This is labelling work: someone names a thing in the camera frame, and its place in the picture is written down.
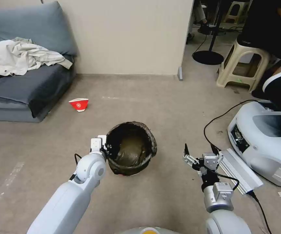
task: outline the person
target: person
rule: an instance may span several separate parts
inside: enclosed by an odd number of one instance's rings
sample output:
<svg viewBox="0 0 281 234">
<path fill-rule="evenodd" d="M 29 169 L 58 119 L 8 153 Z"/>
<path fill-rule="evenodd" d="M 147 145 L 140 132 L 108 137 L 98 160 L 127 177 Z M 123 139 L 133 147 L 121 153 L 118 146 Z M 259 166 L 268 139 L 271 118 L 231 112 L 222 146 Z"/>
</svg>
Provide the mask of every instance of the person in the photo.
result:
<svg viewBox="0 0 281 234">
<path fill-rule="evenodd" d="M 262 98 L 264 82 L 281 72 L 281 0 L 253 0 L 241 36 L 252 47 L 264 49 L 280 59 L 276 66 L 265 72 L 252 92 L 254 97 Z"/>
<path fill-rule="evenodd" d="M 193 7 L 192 7 L 192 12 L 191 12 L 191 17 L 190 17 L 190 22 L 189 22 L 189 27 L 188 27 L 188 35 L 187 35 L 187 40 L 186 44 L 191 41 L 194 37 L 194 34 L 192 33 L 192 28 L 193 28 L 193 23 L 194 22 L 200 23 L 201 28 L 204 29 L 207 26 L 208 21 L 206 20 L 204 10 L 202 8 L 202 4 L 200 0 L 195 0 Z"/>
</svg>

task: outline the floor lamp pole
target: floor lamp pole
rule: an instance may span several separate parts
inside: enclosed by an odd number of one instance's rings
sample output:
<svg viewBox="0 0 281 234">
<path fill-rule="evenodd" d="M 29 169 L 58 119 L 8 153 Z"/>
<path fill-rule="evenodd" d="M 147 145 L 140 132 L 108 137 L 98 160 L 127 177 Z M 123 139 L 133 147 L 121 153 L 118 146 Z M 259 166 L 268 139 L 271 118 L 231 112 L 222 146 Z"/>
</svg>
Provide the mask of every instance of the floor lamp pole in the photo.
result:
<svg viewBox="0 0 281 234">
<path fill-rule="evenodd" d="M 223 18 L 223 10 L 222 10 L 223 1 L 224 0 L 220 0 L 220 2 L 219 2 L 217 24 L 214 29 L 215 31 L 214 31 L 214 35 L 213 35 L 209 50 L 198 51 L 198 52 L 193 53 L 193 55 L 192 55 L 193 59 L 199 63 L 206 64 L 206 65 L 218 65 L 224 61 L 224 57 L 221 54 L 212 51 L 216 36 L 219 31 L 219 26 L 220 26 L 222 18 Z"/>
</svg>

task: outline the gray sofa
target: gray sofa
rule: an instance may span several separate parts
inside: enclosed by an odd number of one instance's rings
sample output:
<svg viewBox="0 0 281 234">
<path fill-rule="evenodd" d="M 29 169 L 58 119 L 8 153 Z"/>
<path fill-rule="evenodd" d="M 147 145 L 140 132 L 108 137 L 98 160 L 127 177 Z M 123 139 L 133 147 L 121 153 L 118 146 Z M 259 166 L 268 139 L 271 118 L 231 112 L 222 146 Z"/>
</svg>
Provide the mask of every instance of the gray sofa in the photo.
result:
<svg viewBox="0 0 281 234">
<path fill-rule="evenodd" d="M 0 40 L 22 37 L 74 63 L 76 47 L 58 2 L 0 10 Z M 74 64 L 0 78 L 0 121 L 41 122 L 74 80 Z"/>
</svg>

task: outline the yellow label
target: yellow label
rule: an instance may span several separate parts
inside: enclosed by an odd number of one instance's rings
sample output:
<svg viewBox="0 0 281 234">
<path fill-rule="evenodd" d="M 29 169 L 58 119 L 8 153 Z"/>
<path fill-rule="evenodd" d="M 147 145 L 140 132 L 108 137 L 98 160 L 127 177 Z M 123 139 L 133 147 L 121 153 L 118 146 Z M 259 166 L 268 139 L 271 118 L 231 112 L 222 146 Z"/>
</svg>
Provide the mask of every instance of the yellow label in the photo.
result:
<svg viewBox="0 0 281 234">
<path fill-rule="evenodd" d="M 147 231 L 143 232 L 143 234 L 157 234 L 157 233 L 152 230 L 147 230 Z"/>
</svg>

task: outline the black stand base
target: black stand base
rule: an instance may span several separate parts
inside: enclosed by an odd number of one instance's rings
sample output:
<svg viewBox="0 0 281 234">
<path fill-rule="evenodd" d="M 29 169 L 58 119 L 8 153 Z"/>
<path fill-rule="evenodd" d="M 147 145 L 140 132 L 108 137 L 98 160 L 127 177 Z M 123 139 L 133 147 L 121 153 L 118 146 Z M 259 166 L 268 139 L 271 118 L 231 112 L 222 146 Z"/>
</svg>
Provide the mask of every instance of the black stand base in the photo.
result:
<svg viewBox="0 0 281 234">
<path fill-rule="evenodd" d="M 218 65 L 224 61 L 222 55 L 208 50 L 195 52 L 192 57 L 195 61 L 206 65 Z"/>
</svg>

